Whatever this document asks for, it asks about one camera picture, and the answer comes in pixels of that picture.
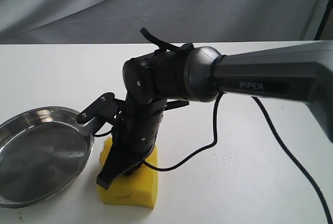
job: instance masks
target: white tabletop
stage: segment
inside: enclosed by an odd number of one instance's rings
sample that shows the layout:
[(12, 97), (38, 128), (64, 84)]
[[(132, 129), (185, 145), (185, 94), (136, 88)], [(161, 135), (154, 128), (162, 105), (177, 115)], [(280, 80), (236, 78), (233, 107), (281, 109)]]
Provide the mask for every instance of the white tabletop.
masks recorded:
[[(299, 42), (215, 43), (223, 54)], [(0, 122), (42, 106), (83, 110), (104, 92), (124, 98), (123, 63), (155, 49), (141, 45), (0, 46)], [(333, 206), (333, 145), (306, 106), (262, 100), (278, 133)], [(159, 164), (174, 165), (212, 141), (213, 104), (164, 114), (157, 139)], [(103, 205), (96, 193), (95, 140), (81, 175), (58, 196), (22, 209), (0, 209), (0, 223), (325, 223), (309, 182), (278, 146), (255, 102), (225, 95), (218, 114), (219, 142), (179, 169), (159, 173), (155, 209)]]

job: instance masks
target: sponge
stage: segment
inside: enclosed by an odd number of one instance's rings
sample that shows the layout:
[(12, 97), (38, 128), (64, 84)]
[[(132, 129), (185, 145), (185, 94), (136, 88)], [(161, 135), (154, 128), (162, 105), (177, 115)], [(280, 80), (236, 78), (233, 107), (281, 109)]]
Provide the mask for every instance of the sponge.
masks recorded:
[[(99, 163), (103, 166), (112, 146), (112, 138), (107, 138), (99, 156)], [(146, 159), (157, 166), (157, 147)], [(154, 208), (158, 189), (158, 172), (144, 164), (130, 176), (119, 176), (108, 190), (97, 186), (101, 201), (107, 205), (133, 205)]]

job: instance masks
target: metal pan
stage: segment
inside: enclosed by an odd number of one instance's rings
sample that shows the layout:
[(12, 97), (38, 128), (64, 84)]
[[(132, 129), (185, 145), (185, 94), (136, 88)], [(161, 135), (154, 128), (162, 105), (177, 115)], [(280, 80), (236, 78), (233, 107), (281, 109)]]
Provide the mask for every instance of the metal pan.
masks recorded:
[(81, 173), (94, 146), (76, 122), (79, 112), (37, 108), (0, 125), (0, 207), (51, 198)]

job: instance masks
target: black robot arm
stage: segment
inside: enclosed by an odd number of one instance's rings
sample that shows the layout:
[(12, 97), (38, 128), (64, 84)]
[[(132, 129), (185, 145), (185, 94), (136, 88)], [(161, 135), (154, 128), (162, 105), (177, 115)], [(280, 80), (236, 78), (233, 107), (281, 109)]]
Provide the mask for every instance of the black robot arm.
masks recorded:
[(225, 56), (191, 43), (176, 47), (144, 28), (142, 33), (158, 49), (124, 64), (125, 101), (114, 95), (102, 101), (102, 95), (77, 119), (93, 133), (105, 122), (113, 125), (113, 145), (97, 178), (103, 188), (149, 156), (165, 110), (188, 101), (210, 102), (219, 93), (304, 102), (333, 140), (333, 41)]

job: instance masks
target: gray fabric backdrop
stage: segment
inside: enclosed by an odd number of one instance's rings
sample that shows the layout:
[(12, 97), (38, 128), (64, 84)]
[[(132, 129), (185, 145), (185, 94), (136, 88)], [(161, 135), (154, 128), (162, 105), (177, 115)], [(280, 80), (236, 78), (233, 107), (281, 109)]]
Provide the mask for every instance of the gray fabric backdrop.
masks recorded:
[(311, 40), (327, 1), (0, 0), (0, 43)]

